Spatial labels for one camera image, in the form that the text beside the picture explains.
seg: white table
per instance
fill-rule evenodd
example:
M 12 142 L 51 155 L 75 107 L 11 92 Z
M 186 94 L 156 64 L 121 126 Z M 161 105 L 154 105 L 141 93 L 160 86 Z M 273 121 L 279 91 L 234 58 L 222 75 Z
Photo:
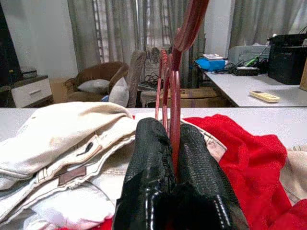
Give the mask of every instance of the white table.
M 129 109 L 135 114 L 154 109 Z M 35 109 L 0 109 L 0 141 L 13 137 Z M 253 135 L 276 134 L 286 147 L 307 144 L 307 108 L 183 108 L 182 117 L 227 115 Z
M 306 107 L 307 91 L 299 85 L 285 85 L 267 75 L 235 76 L 232 74 L 205 73 L 222 93 L 238 107 Z M 280 97 L 278 103 L 267 103 L 249 95 L 262 91 Z

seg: white pillow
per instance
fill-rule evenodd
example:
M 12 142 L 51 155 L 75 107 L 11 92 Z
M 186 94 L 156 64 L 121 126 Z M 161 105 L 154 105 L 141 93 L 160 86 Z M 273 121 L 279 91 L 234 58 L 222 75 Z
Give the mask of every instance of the white pillow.
M 78 90 L 83 92 L 93 92 L 97 94 L 107 94 L 107 88 L 109 86 L 108 80 L 97 79 L 97 80 L 88 80 L 78 86 Z
M 109 102 L 126 107 L 129 100 L 129 89 L 125 78 L 121 78 L 113 86 L 109 95 Z

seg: white wall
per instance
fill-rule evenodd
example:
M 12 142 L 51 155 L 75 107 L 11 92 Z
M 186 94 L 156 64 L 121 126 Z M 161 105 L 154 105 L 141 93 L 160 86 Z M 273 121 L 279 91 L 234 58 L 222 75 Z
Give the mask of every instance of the white wall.
M 66 0 L 0 0 L 21 66 L 50 78 L 77 74 Z
M 228 56 L 235 0 L 211 0 L 205 15 L 207 54 Z

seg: red cloth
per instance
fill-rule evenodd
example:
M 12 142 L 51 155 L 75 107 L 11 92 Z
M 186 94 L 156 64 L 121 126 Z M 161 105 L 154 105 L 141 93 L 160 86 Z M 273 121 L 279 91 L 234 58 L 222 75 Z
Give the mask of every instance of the red cloth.
M 106 219 L 102 224 L 93 227 L 91 230 L 111 230 L 112 229 L 112 219 Z M 70 230 L 68 228 L 60 228 L 57 230 Z
M 185 120 L 208 131 L 227 147 L 219 165 L 251 229 L 307 229 L 307 201 L 291 207 L 279 182 L 287 152 L 275 135 L 253 136 L 223 115 Z

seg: electronic device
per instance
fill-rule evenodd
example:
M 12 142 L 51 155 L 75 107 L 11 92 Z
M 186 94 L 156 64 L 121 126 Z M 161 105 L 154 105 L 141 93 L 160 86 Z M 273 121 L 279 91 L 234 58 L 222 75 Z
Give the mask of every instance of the electronic device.
M 261 58 L 269 58 L 270 47 L 267 46 L 234 46 L 228 52 L 228 61 L 236 64 L 243 60 L 248 62 L 261 54 Z
M 259 68 L 257 67 L 236 67 L 234 70 L 236 76 L 257 76 L 259 74 Z
M 222 60 L 223 57 L 218 54 L 203 54 L 203 57 L 208 60 Z
M 262 101 L 269 102 L 269 103 L 276 103 L 276 102 L 279 102 L 280 100 L 280 97 L 274 96 L 266 92 L 261 92 L 261 91 L 250 91 L 249 94 L 252 97 L 256 97 Z
M 19 62 L 0 4 L 0 86 L 22 80 Z
M 270 39 L 268 76 L 288 85 L 299 85 L 302 79 L 307 34 L 277 35 Z

